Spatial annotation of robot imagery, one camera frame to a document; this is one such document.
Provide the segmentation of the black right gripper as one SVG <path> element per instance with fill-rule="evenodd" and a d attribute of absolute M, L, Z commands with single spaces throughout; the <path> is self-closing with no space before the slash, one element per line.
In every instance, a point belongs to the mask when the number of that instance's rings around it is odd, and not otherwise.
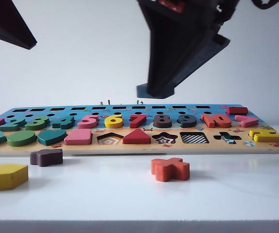
<path fill-rule="evenodd" d="M 164 99 L 230 40 L 214 24 L 231 19 L 234 0 L 139 0 L 150 29 L 148 81 L 141 97 Z"/>

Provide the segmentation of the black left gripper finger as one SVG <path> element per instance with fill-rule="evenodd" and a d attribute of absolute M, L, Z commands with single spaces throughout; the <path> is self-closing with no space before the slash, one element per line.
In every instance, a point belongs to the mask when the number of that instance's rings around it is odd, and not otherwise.
<path fill-rule="evenodd" d="M 0 40 L 28 50 L 37 44 L 11 0 L 0 0 Z"/>

